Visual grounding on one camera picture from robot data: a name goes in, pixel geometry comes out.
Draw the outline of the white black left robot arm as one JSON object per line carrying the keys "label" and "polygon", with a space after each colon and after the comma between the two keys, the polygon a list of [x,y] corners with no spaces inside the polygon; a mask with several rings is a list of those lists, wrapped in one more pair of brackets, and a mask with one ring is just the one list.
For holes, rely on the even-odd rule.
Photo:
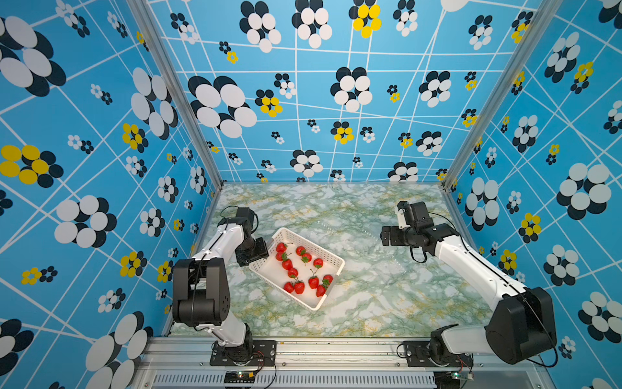
{"label": "white black left robot arm", "polygon": [[230,312],[226,261],[235,256],[247,265],[267,257],[265,241],[253,232],[253,217],[224,218],[199,253],[173,267],[173,320],[212,334],[219,352],[236,364],[251,360],[254,342],[249,325]]}

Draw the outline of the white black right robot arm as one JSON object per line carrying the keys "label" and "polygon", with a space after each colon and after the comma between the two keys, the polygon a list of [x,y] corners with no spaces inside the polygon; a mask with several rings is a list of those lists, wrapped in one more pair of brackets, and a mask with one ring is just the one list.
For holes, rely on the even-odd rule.
{"label": "white black right robot arm", "polygon": [[528,288],[499,269],[463,241],[447,224],[416,230],[384,226],[383,246],[421,248],[452,267],[492,310],[484,325],[449,325],[430,335],[429,356],[445,365],[465,353],[496,355],[514,365],[557,349],[553,302],[541,288]]}

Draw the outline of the white perforated plastic basket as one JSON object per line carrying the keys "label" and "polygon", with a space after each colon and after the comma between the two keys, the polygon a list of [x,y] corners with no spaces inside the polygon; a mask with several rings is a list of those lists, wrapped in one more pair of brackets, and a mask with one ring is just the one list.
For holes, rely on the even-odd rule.
{"label": "white perforated plastic basket", "polygon": [[[288,259],[292,261],[293,268],[299,272],[296,279],[288,276],[288,271],[282,267],[282,262],[275,257],[278,253],[276,251],[277,245],[281,242],[287,245]],[[305,264],[301,260],[301,256],[296,254],[298,246],[304,246],[306,253],[312,255],[312,260],[309,263]],[[277,230],[272,236],[271,243],[268,245],[268,253],[269,256],[266,259],[255,261],[249,266],[251,271],[270,286],[284,293],[286,297],[312,312],[318,311],[322,307],[331,287],[335,285],[345,268],[344,259],[286,228]],[[317,258],[323,260],[322,268],[314,267],[313,262]],[[322,284],[325,275],[331,275],[334,278],[329,287]],[[309,288],[308,281],[312,276],[317,276],[319,285],[327,289],[325,295],[320,298],[316,296],[317,289]]]}

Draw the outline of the small green circuit board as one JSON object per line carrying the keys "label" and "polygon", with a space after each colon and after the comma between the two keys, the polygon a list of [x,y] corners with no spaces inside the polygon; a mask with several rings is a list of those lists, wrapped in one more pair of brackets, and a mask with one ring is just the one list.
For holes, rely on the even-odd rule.
{"label": "small green circuit board", "polygon": [[225,385],[253,385],[255,383],[255,374],[252,371],[227,371],[225,373]]}

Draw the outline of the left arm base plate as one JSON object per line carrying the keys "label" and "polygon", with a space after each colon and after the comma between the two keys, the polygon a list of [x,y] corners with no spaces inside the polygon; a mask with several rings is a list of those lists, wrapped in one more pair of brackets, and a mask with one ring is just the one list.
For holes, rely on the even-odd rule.
{"label": "left arm base plate", "polygon": [[275,340],[254,340],[240,346],[223,347],[217,341],[212,343],[210,366],[218,367],[260,367],[274,366],[277,351]]}

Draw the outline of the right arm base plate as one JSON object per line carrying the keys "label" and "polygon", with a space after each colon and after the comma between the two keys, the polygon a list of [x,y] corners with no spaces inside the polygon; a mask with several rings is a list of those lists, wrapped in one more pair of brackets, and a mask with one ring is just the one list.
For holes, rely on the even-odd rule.
{"label": "right arm base plate", "polygon": [[450,353],[438,340],[407,340],[396,348],[399,358],[409,367],[466,369],[473,366],[473,356],[468,353]]}

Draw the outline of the aluminium front rail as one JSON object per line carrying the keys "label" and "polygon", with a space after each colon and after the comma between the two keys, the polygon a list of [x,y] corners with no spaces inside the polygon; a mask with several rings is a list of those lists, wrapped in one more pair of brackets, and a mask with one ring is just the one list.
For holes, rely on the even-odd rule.
{"label": "aluminium front rail", "polygon": [[[147,347],[133,388],[553,388],[546,369],[477,354],[466,369],[409,367],[403,339],[280,337],[274,366],[210,366],[212,341],[174,336]],[[225,385],[227,371],[252,371],[253,385]]]}

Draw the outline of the aluminium corner post left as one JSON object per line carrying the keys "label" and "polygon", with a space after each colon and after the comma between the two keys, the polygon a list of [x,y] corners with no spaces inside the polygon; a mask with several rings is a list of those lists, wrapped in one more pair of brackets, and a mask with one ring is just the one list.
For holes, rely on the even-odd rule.
{"label": "aluminium corner post left", "polygon": [[152,57],[154,58],[160,74],[171,93],[178,113],[186,125],[190,139],[194,144],[194,147],[197,149],[205,165],[207,173],[215,186],[215,192],[219,194],[222,190],[224,182],[220,176],[219,170],[217,169],[216,163],[210,155],[210,151],[207,148],[207,141],[199,128],[199,124],[193,114],[190,103],[185,97],[185,90],[181,85],[181,81],[177,77],[170,57],[168,56],[165,43],[158,34],[155,20],[151,16],[147,2],[129,0],[127,3],[137,22],[137,25],[139,26],[140,32],[142,32],[142,34],[147,38],[147,42],[151,45],[150,51],[152,53]]}

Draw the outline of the aluminium corner post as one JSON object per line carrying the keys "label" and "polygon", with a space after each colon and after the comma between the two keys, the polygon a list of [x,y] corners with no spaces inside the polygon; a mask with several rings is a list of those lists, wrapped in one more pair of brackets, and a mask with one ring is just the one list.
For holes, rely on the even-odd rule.
{"label": "aluminium corner post", "polygon": [[526,33],[522,42],[518,44],[516,50],[513,52],[510,61],[507,63],[505,70],[502,72],[500,79],[497,81],[487,99],[483,107],[483,112],[479,115],[476,125],[470,130],[469,135],[464,140],[454,162],[448,170],[445,181],[442,183],[443,190],[446,193],[450,192],[450,188],[457,179],[458,174],[466,165],[473,147],[475,147],[479,138],[483,136],[495,113],[497,113],[503,100],[505,100],[505,96],[510,90],[510,86],[513,84],[515,77],[526,65],[527,60],[539,44],[539,41],[562,3],[562,0],[542,1],[540,7],[536,10],[530,31]]}
{"label": "aluminium corner post", "polygon": [[193,114],[190,103],[185,97],[185,90],[181,85],[181,81],[177,77],[170,57],[168,56],[165,43],[158,34],[155,20],[151,16],[147,2],[129,0],[127,3],[137,22],[137,25],[139,26],[140,32],[142,32],[142,34],[147,38],[147,42],[151,45],[150,51],[152,53],[152,57],[154,58],[160,74],[171,93],[178,113],[186,125],[190,139],[194,144],[194,147],[197,149],[205,165],[207,173],[215,186],[215,192],[219,194],[222,190],[224,182],[220,176],[219,170],[217,169],[216,163],[210,155],[210,151],[207,148],[207,141],[199,128],[199,124]]}

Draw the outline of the aluminium corner post right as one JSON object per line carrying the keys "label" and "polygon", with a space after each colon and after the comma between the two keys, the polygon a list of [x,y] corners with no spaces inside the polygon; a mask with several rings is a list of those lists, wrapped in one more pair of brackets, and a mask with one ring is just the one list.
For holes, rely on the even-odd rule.
{"label": "aluminium corner post right", "polygon": [[507,63],[505,70],[502,72],[500,79],[497,81],[487,99],[483,107],[483,112],[479,115],[476,125],[470,130],[469,135],[464,140],[454,162],[448,170],[445,181],[442,183],[443,190],[446,193],[450,192],[450,188],[457,179],[458,174],[466,165],[473,147],[475,147],[479,138],[483,136],[495,113],[497,113],[503,100],[505,100],[505,96],[510,90],[510,86],[513,84],[515,77],[526,65],[527,60],[539,44],[539,41],[562,3],[562,0],[542,1],[540,7],[536,10],[530,31],[526,33],[522,42],[518,44],[516,50],[513,52],[510,61]]}

